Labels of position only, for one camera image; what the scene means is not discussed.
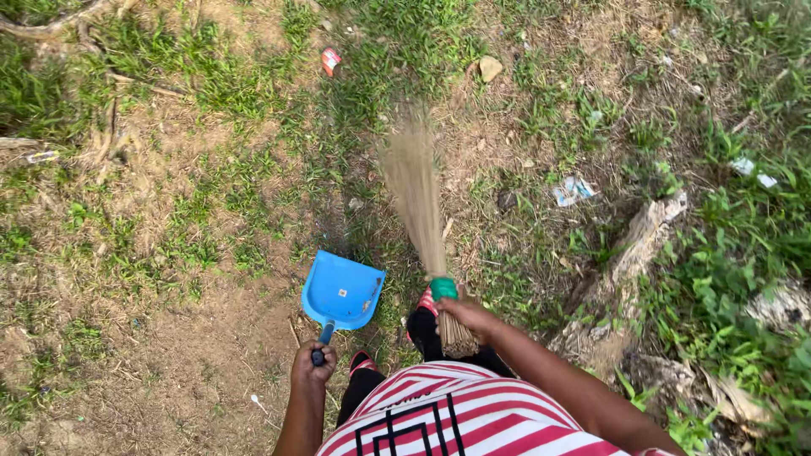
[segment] broom bristles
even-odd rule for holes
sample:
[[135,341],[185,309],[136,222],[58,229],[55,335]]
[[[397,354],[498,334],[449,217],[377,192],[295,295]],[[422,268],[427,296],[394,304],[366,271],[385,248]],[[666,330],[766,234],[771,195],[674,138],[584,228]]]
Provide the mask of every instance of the broom bristles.
[[[383,155],[382,165],[397,213],[417,248],[429,280],[445,277],[448,270],[431,135],[421,123],[412,122],[390,140],[391,147]],[[453,315],[440,312],[437,320],[443,353],[461,358],[478,352],[476,337]]]

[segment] striped shirt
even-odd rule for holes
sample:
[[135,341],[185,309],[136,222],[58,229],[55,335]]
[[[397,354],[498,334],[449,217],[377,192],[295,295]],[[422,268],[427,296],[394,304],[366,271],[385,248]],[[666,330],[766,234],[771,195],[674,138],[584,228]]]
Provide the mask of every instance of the striped shirt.
[[[472,364],[424,363],[378,385],[319,456],[627,454],[583,431],[543,391]],[[637,456],[667,456],[647,450]]]

